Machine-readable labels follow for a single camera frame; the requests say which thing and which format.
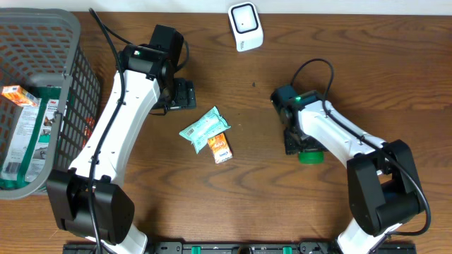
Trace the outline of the green lid white jar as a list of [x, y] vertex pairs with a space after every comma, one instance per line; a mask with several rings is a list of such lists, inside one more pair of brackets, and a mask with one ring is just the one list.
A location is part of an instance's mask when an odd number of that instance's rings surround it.
[[323, 152], [299, 152], [298, 160], [301, 164], [322, 164], [324, 154]]

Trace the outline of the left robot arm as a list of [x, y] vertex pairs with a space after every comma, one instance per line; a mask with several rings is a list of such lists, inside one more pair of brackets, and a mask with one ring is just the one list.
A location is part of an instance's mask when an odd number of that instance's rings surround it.
[[66, 171], [53, 170], [47, 192], [56, 225], [96, 243], [95, 252], [144, 253], [148, 237], [133, 223], [125, 194], [126, 165], [153, 109], [176, 106], [184, 82], [175, 78], [182, 45], [128, 44], [107, 104], [91, 137]]

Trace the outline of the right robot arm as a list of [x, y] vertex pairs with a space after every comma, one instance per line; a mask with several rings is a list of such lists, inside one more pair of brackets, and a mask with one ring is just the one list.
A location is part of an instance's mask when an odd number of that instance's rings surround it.
[[426, 210], [410, 148], [402, 140], [387, 143], [338, 113], [320, 93], [298, 95], [291, 85], [270, 96], [285, 125], [285, 152], [303, 164], [320, 164], [330, 152], [346, 168], [352, 221], [330, 244], [314, 243], [325, 253], [414, 253], [413, 247], [383, 242]]

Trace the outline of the small orange snack box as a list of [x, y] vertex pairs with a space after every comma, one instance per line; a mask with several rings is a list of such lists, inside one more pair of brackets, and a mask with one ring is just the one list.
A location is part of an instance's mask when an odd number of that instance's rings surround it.
[[208, 146], [213, 153], [216, 164], [220, 164], [233, 158], [232, 151], [224, 133], [220, 133], [208, 139]]

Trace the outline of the teal wet wipes packet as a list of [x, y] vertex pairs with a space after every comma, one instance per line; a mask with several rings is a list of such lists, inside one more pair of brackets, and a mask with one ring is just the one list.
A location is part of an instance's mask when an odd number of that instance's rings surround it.
[[229, 128], [231, 126], [220, 114], [218, 108], [213, 107], [198, 121], [180, 131], [179, 134], [190, 141], [196, 153], [199, 153], [205, 147], [209, 138], [213, 138]]

